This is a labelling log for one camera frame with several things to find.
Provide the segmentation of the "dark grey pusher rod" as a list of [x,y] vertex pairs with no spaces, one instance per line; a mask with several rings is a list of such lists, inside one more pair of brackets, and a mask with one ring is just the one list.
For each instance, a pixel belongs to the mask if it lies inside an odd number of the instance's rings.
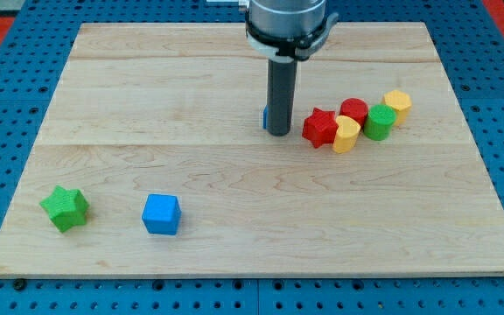
[[268,61],[267,131],[276,137],[291,130],[297,62]]

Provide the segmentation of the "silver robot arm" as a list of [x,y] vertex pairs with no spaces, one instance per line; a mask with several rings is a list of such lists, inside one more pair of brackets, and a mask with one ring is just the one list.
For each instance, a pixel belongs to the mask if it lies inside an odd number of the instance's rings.
[[298,64],[317,53],[340,21],[326,0],[212,0],[244,13],[249,45],[268,61],[265,129],[275,137],[290,133]]

